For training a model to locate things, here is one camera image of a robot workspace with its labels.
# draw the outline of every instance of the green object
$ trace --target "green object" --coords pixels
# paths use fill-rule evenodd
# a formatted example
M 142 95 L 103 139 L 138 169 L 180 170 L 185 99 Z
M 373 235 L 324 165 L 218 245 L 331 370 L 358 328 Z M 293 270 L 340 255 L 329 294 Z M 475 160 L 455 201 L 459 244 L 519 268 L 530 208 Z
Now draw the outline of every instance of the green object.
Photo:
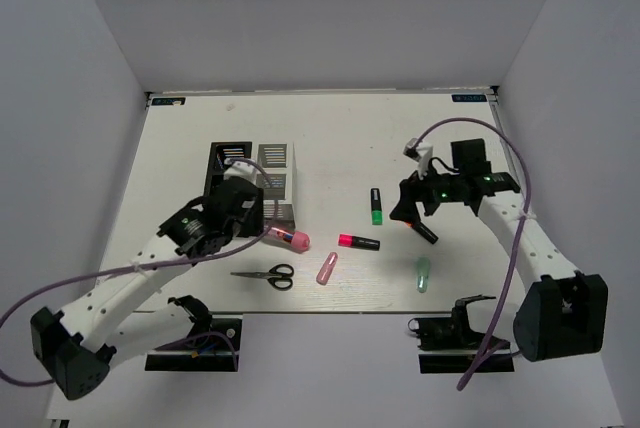
M 372 211 L 371 212 L 371 223 L 373 223 L 374 225 L 381 225 L 382 224 L 382 212 L 381 211 Z
M 416 261 L 416 272 L 418 275 L 418 291 L 424 293 L 427 291 L 427 285 L 429 284 L 429 272 L 431 271 L 431 260 L 426 256 L 421 256 Z

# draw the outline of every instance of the black label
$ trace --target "black label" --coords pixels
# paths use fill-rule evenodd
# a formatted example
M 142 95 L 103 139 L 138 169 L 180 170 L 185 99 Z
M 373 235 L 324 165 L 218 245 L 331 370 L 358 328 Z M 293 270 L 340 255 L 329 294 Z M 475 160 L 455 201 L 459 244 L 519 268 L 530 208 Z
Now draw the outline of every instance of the black label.
M 484 103 L 487 101 L 485 95 L 451 95 L 454 103 Z
M 151 106 L 184 105 L 186 98 L 154 98 Z

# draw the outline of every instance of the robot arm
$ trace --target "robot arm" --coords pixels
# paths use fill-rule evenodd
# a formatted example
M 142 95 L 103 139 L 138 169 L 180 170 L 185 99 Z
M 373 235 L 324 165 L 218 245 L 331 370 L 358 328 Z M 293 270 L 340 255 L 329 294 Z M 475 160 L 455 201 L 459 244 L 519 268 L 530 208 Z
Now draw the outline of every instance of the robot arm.
M 409 143 L 405 154 L 416 159 Z M 418 146 L 431 156 L 431 150 Z M 413 223 L 420 215 L 416 203 L 432 215 L 441 203 L 462 202 L 489 227 L 510 254 L 516 227 L 523 216 L 523 196 L 509 173 L 492 173 L 484 141 L 452 143 L 454 172 L 420 169 L 400 183 L 400 201 L 392 219 Z M 423 158 L 419 166 L 431 166 Z M 529 361 L 598 352 L 602 347 L 607 285 L 599 275 L 584 275 L 551 242 L 534 217 L 524 224 L 516 270 L 526 291 L 520 307 L 507 304 L 494 335 L 515 342 Z M 453 329 L 427 323 L 428 348 L 469 347 L 484 333 L 494 313 L 492 297 L 458 300 L 452 310 Z
M 232 176 L 160 225 L 132 264 L 195 260 L 218 252 L 240 233 L 260 234 L 263 226 L 262 189 Z M 108 278 L 58 312 L 42 308 L 31 318 L 36 358 L 69 400 L 93 391 L 111 368 L 133 356 L 210 331 L 206 306 L 191 296 L 170 298 L 154 313 L 133 313 L 192 266 Z

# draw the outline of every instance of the green tube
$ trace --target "green tube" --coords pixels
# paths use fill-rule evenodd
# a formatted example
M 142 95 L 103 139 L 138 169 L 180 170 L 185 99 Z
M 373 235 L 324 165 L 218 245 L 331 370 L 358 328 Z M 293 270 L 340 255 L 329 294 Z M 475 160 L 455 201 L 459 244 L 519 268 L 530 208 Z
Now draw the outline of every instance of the green tube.
M 418 275 L 417 288 L 420 293 L 427 291 L 429 283 L 429 272 L 431 271 L 431 261 L 426 256 L 421 256 L 416 261 L 416 273 Z

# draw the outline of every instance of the black scissors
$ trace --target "black scissors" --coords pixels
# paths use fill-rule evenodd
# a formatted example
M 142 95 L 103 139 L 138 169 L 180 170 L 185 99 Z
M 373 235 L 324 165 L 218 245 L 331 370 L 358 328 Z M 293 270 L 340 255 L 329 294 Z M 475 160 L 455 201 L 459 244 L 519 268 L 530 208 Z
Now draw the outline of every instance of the black scissors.
M 274 266 L 269 271 L 247 271 L 231 274 L 234 276 L 267 280 L 276 290 L 287 291 L 293 287 L 293 273 L 293 266 L 281 264 Z

